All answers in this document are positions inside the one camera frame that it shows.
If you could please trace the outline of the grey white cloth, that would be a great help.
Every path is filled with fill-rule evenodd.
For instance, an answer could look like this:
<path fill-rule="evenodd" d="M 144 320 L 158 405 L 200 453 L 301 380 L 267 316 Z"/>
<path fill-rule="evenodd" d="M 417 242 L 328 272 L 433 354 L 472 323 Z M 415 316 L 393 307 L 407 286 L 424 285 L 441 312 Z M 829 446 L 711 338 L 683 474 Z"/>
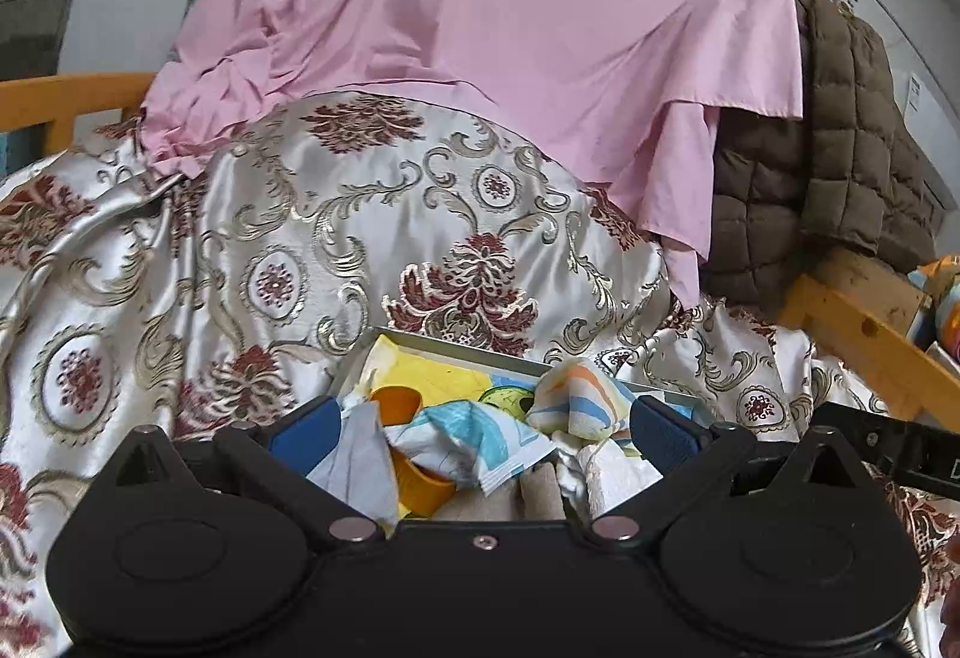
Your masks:
<path fill-rule="evenodd" d="M 387 533 L 397 527 L 398 487 L 379 404 L 353 406 L 342 417 L 337 445 L 306 477 Z"/>

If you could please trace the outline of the white blue plastic bag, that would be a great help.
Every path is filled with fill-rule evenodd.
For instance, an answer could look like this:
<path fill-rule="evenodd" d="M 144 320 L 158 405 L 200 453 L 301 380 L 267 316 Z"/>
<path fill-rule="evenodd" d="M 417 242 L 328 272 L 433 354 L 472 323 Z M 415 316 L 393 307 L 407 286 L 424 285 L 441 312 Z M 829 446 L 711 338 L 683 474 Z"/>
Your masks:
<path fill-rule="evenodd" d="M 423 443 L 416 460 L 421 468 L 449 477 L 459 489 L 480 489 L 485 495 L 555 451 L 550 438 L 526 422 L 477 401 L 421 408 L 409 434 Z"/>

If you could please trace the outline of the striped pastel cloth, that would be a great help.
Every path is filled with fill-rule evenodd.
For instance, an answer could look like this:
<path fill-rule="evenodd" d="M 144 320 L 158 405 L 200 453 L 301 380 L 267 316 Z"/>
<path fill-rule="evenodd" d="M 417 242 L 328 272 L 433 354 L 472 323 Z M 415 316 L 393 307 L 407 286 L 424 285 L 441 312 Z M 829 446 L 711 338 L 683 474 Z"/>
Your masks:
<path fill-rule="evenodd" d="M 545 435 L 566 432 L 586 442 L 604 442 L 626 427 L 635 399 L 617 378 L 578 357 L 540 378 L 526 422 Z"/>

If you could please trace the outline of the colourful striped blanket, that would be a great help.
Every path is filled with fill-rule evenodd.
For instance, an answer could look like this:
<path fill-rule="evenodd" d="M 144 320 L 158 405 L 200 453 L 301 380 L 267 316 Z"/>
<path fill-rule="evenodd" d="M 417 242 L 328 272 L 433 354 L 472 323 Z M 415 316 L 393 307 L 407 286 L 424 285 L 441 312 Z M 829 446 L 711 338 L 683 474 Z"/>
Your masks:
<path fill-rule="evenodd" d="M 960 256 L 947 255 L 919 266 L 908 279 L 929 295 L 935 341 L 953 360 L 960 355 Z"/>

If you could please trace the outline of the grey tray with cartoon print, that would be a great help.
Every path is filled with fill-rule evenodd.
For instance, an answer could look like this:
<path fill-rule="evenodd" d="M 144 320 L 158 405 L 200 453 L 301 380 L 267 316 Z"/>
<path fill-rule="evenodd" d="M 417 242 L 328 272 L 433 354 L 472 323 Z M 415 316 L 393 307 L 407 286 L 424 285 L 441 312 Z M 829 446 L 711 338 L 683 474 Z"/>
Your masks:
<path fill-rule="evenodd" d="M 535 385 L 553 367 L 462 346 L 434 344 L 418 336 L 375 331 L 352 352 L 332 391 L 342 417 L 356 404 L 371 401 L 376 388 L 395 385 L 420 391 L 423 408 L 451 401 L 477 401 L 526 422 L 534 403 Z M 636 398 L 657 399 L 695 422 L 692 408 L 685 401 L 623 385 Z M 604 442 L 586 442 L 566 432 L 545 437 L 553 442 L 555 451 L 544 461 L 509 479 L 491 495 L 458 487 L 454 497 L 430 518 L 560 520 L 574 515 L 589 520 L 610 512 L 662 479 L 631 440 L 630 417 L 623 430 Z M 400 504 L 398 516 L 400 520 L 418 518 Z"/>

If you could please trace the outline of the cardboard box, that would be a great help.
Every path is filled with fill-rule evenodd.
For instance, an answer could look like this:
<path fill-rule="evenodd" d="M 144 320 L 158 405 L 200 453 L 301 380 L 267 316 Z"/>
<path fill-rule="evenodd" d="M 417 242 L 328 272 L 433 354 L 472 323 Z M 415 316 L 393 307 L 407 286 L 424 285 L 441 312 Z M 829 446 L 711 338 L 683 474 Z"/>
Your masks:
<path fill-rule="evenodd" d="M 818 261 L 812 276 L 903 337 L 918 333 L 931 308 L 929 295 L 887 263 L 846 248 L 833 247 Z"/>

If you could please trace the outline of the silver floral satin cover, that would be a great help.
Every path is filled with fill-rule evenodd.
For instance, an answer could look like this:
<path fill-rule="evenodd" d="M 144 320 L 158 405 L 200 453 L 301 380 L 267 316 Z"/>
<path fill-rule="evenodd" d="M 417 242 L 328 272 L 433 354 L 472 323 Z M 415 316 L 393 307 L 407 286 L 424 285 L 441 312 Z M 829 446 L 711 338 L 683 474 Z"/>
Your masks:
<path fill-rule="evenodd" d="M 329 390 L 366 330 L 674 388 L 706 421 L 796 440 L 861 373 L 727 295 L 675 302 L 664 248 L 604 190 L 477 116 L 318 95 L 198 177 L 99 128 L 2 185 L 2 650 L 60 656 L 53 539 L 124 437 L 203 440 Z"/>

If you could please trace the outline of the brown quilted jacket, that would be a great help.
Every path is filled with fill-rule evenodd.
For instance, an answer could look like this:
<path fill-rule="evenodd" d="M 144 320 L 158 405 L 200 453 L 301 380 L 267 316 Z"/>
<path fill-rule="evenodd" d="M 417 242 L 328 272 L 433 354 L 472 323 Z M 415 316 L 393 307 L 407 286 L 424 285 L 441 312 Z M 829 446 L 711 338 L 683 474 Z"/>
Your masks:
<path fill-rule="evenodd" d="M 832 248 L 909 273 L 934 256 L 918 144 L 893 95 L 884 42 L 828 0 L 796 0 L 804 116 L 722 110 L 704 292 L 779 312 Z"/>

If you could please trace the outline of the white air conditioner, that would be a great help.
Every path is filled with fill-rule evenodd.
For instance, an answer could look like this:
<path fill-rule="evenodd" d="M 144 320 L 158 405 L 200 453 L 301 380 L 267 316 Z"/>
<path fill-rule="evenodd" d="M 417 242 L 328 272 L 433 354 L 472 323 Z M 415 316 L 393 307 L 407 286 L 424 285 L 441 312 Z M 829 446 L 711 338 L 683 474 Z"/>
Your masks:
<path fill-rule="evenodd" d="M 914 73 L 893 71 L 895 98 L 907 130 L 931 170 L 931 187 L 944 208 L 958 208 L 958 133 L 928 87 Z"/>

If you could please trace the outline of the pink hanging sheet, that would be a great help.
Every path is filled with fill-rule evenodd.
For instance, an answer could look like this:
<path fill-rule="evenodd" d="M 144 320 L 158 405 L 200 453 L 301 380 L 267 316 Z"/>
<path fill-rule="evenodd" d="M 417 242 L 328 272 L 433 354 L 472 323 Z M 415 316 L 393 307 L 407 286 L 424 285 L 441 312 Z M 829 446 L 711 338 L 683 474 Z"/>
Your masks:
<path fill-rule="evenodd" d="M 155 169 L 197 175 L 239 126 L 335 89 L 516 131 L 664 240 L 700 298 L 719 117 L 796 118 L 794 0 L 197 0 L 149 87 Z"/>

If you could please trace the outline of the wooden bed frame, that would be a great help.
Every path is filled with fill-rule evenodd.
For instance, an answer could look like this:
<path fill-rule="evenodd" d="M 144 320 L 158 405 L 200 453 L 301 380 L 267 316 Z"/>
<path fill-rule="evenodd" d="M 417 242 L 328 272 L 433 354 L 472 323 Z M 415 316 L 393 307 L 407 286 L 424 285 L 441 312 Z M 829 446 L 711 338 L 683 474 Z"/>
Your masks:
<path fill-rule="evenodd" d="M 43 153 L 65 151 L 78 116 L 139 111 L 151 86 L 149 73 L 78 73 L 32 77 L 2 84 L 2 130 L 44 128 Z M 946 429 L 958 429 L 958 378 L 859 304 L 850 294 L 813 277 L 794 282 L 778 316 L 786 328 L 809 333 L 864 378 L 890 412 L 914 421 L 929 414 Z"/>

